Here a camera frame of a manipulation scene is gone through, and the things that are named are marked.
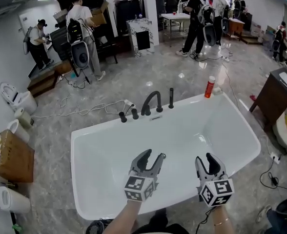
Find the red object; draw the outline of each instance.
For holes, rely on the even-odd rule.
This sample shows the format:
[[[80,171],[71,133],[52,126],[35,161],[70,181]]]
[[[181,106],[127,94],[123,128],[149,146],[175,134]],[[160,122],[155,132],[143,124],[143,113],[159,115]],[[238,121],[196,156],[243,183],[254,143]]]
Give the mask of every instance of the red object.
[[[213,90],[213,87],[214,87],[214,83],[215,83],[215,77],[210,76],[209,80],[207,82],[207,86],[206,86],[204,97],[206,97],[206,98],[210,98],[211,97],[212,90]]]
[[[256,101],[255,95],[251,95],[250,98],[252,101]]]

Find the marble pedestal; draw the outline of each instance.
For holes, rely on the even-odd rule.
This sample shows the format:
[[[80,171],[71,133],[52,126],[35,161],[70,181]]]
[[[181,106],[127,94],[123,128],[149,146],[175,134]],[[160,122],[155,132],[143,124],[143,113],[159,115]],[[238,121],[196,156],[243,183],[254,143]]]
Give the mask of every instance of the marble pedestal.
[[[154,53],[152,22],[147,18],[142,18],[129,20],[126,24],[135,57]]]

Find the desk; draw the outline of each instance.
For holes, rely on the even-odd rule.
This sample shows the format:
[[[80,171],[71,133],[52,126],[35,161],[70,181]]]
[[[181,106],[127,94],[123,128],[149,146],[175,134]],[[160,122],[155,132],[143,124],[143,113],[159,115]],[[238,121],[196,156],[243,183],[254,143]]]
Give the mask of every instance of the desk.
[[[229,19],[229,39],[235,34],[235,32],[239,33],[240,35],[243,32],[243,26],[244,22],[238,20],[238,19]]]
[[[168,14],[161,14],[161,17],[163,18],[163,39],[165,41],[165,36],[167,36],[169,38],[170,41],[170,46],[171,45],[171,40],[173,38],[179,38],[179,37],[187,37],[188,36],[188,32],[185,31],[185,21],[189,21],[190,20],[190,15],[187,15],[185,13],[177,13],[177,14],[173,14],[173,13],[168,13]],[[169,21],[169,34],[165,32],[164,29],[164,21],[168,20]],[[172,32],[172,21],[178,21],[183,22],[184,23],[184,27],[183,27],[183,31],[179,31],[179,32]]]
[[[266,118],[265,132],[271,129],[272,125],[287,109],[287,86],[281,82],[282,79],[279,76],[282,72],[287,73],[287,68],[270,72],[264,87],[250,108],[250,112],[253,112],[256,106],[261,109]]]

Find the bracelet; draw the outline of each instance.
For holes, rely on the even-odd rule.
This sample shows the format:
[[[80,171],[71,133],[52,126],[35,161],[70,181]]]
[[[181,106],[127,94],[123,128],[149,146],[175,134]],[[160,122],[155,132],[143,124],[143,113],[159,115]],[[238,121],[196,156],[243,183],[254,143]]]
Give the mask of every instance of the bracelet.
[[[220,222],[219,224],[214,224],[214,226],[219,226],[219,225],[222,225],[222,224],[224,224],[226,221],[228,221],[229,220],[229,217],[228,218],[226,218],[225,220],[224,220],[224,222]]]

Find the white t-shirt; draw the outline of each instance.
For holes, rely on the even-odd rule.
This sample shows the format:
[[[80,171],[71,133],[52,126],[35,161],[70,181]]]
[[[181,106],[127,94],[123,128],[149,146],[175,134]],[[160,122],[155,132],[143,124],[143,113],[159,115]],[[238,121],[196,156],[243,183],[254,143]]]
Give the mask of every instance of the white t-shirt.
[[[86,6],[80,6],[80,5],[74,5],[73,8],[69,11],[67,14],[66,19],[66,27],[70,24],[70,19],[74,19],[78,21],[82,25],[82,33],[83,38],[89,37],[89,34],[92,35],[91,28],[87,25],[87,18],[92,18],[92,14],[90,12],[90,9]]]
[[[227,4],[226,0],[213,0],[212,7],[215,10],[215,17],[222,16],[223,9]]]
[[[33,45],[40,45],[41,43],[38,41],[35,41],[38,38],[43,38],[45,36],[44,34],[44,30],[40,30],[37,25],[35,27],[32,28],[31,32],[30,32],[30,42]]]

